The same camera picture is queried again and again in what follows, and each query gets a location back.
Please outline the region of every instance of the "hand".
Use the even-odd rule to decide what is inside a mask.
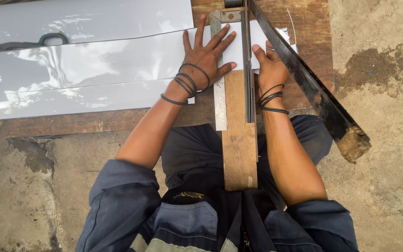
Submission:
[[[183,66],[180,70],[181,73],[187,74],[196,84],[197,90],[203,90],[220,79],[227,72],[233,70],[237,64],[235,62],[228,62],[218,68],[219,57],[225,51],[225,49],[232,43],[236,37],[236,32],[232,32],[225,40],[225,37],[229,31],[230,25],[227,24],[223,29],[220,30],[214,37],[211,38],[209,43],[203,47],[203,31],[205,29],[206,15],[203,14],[200,18],[200,23],[198,24],[197,31],[195,33],[194,48],[192,49],[189,42],[188,32],[185,30],[183,32],[183,45],[184,45],[184,63],[191,63],[203,71],[209,76],[210,83],[203,72],[198,70],[193,66]],[[184,77],[179,76],[188,85],[191,83]]]
[[[278,54],[272,49],[269,49],[273,48],[269,41],[266,41],[266,47],[268,47],[266,48],[267,53],[265,53],[259,45],[254,45],[252,48],[261,67],[257,79],[259,82],[259,95],[262,95],[276,85],[283,84],[290,76],[290,73]],[[274,92],[281,91],[282,86],[272,89],[272,91],[273,90]]]

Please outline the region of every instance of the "finger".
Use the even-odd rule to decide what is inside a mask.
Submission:
[[[185,30],[183,32],[183,46],[184,52],[187,54],[190,50],[192,50],[191,42],[189,42],[189,32]]]
[[[221,66],[218,70],[218,76],[217,79],[221,78],[222,76],[224,76],[227,72],[233,70],[234,68],[236,68],[237,64],[235,62],[228,62],[226,64],[224,64],[223,66]]]
[[[217,45],[221,42],[222,38],[225,37],[225,35],[228,33],[230,28],[230,24],[227,24],[225,27],[223,27],[216,35],[214,35],[209,43],[206,45],[206,48],[208,50],[212,50],[217,47]]]
[[[273,46],[270,44],[270,41],[268,41],[268,40],[265,42],[265,47],[274,50]]]
[[[259,61],[259,64],[262,66],[265,64],[269,59],[267,58],[267,55],[265,55],[264,50],[259,45],[254,45],[251,48],[254,52],[254,55],[256,56],[256,59]]]
[[[202,14],[198,23],[197,31],[195,32],[195,47],[203,47],[203,31],[205,30],[206,15]]]
[[[220,56],[227,49],[227,47],[232,43],[235,37],[236,32],[233,31],[230,35],[228,35],[227,38],[219,43],[219,45],[216,47],[218,56]]]
[[[274,50],[267,48],[266,52],[267,52],[267,54],[266,54],[267,58],[269,58],[271,60],[279,60],[279,56]]]

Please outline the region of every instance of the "reflective stripe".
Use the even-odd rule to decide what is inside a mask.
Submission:
[[[160,251],[160,252],[193,252],[193,251],[197,251],[197,252],[208,252],[204,249],[201,248],[196,248],[193,246],[188,246],[188,247],[182,247],[182,246],[177,246],[174,244],[168,244],[163,242],[160,239],[157,238],[153,238],[150,243],[149,246],[147,247],[147,252],[148,251]]]
[[[232,241],[230,241],[229,239],[225,239],[220,252],[238,252],[238,249],[234,246]]]
[[[135,239],[133,240],[132,244],[130,245],[130,248],[136,252],[145,252],[146,251],[147,243],[141,234],[136,235]]]

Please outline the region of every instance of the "steel ruler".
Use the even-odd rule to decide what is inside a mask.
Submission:
[[[214,11],[209,15],[211,37],[222,29],[222,23],[240,21],[240,10]],[[219,58],[219,67],[223,65],[223,56]],[[227,130],[227,111],[225,103],[225,77],[221,77],[214,83],[214,111],[215,129]]]

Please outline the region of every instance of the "scissors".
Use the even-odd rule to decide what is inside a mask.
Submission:
[[[52,38],[59,38],[62,40],[62,44],[68,44],[68,38],[61,34],[61,33],[48,33],[43,36],[41,36],[40,41],[38,43],[31,43],[31,42],[8,42],[8,43],[3,43],[0,44],[0,52],[4,51],[11,51],[11,50],[17,50],[17,49],[24,49],[24,48],[36,48],[36,47],[42,47],[42,46],[47,46],[46,45],[46,40],[52,39]]]

